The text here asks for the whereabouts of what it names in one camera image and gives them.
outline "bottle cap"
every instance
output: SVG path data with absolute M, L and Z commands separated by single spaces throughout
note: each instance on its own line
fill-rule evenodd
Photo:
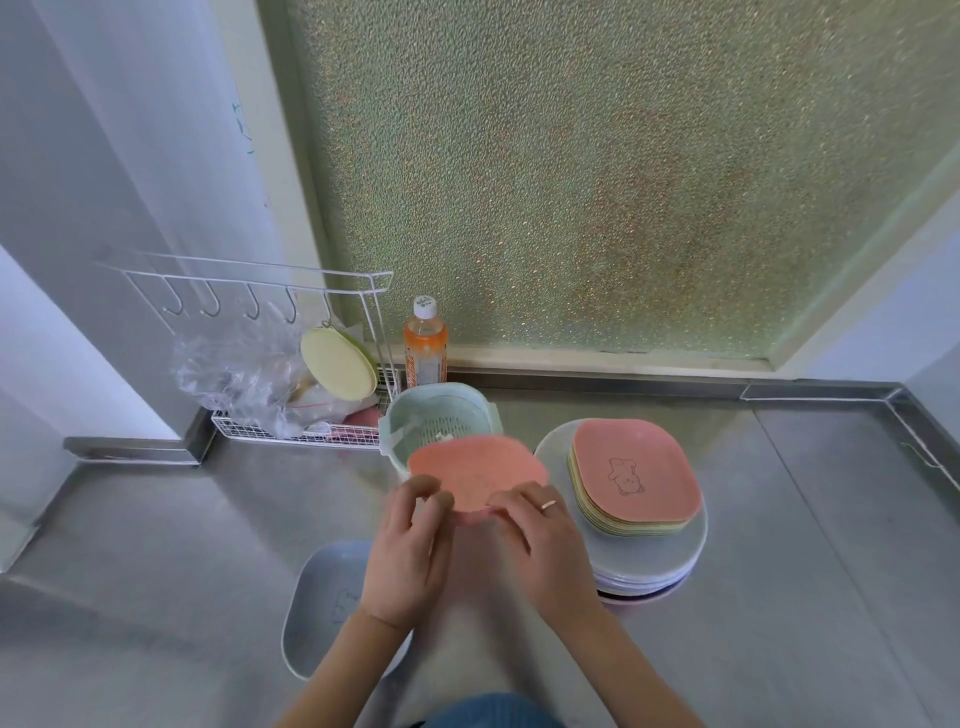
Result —
M 418 319 L 436 318 L 437 299 L 433 296 L 417 296 L 414 298 L 414 316 Z

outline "stainless steel counter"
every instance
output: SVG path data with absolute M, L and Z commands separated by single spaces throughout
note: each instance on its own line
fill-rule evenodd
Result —
M 618 615 L 709 725 L 956 724 L 960 509 L 883 410 L 491 397 L 531 448 L 591 416 L 642 417 L 684 446 L 707 547 L 678 591 Z M 322 544 L 370 538 L 395 482 L 374 453 L 231 441 L 198 470 L 81 468 L 0 582 L 0 724 L 268 724 L 301 685 L 280 656 L 301 565 Z M 879 505 L 844 521 L 868 496 Z M 899 556 L 878 570 L 874 551 Z M 571 727 L 612 725 L 481 526 L 458 533 L 436 613 L 360 725 L 408 725 L 495 690 Z

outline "white metal rack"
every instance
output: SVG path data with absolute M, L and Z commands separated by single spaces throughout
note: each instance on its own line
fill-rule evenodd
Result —
M 400 376 L 383 322 L 379 297 L 390 290 L 393 271 L 352 273 L 278 263 L 170 255 L 113 247 L 96 263 L 118 271 L 170 330 L 189 328 L 191 318 L 209 327 L 212 320 L 243 315 L 255 321 L 266 303 L 276 306 L 288 324 L 304 315 L 329 325 L 338 299 L 360 303 L 366 331 L 380 362 L 377 395 L 381 414 L 399 394 Z M 376 427 L 320 424 L 301 436 L 278 441 L 259 427 L 241 425 L 226 412 L 212 421 L 226 437 L 257 442 L 299 443 L 327 448 L 377 449 Z

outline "bear drawing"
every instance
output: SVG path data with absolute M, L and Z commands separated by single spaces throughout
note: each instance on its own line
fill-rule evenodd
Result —
M 634 468 L 636 463 L 633 460 L 621 460 L 618 457 L 610 459 L 610 480 L 616 483 L 621 496 L 643 493 L 643 486 Z

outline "blue clothing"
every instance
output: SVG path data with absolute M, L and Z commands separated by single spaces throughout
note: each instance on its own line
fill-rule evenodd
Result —
M 454 703 L 423 728 L 564 728 L 543 708 L 520 695 L 492 692 Z

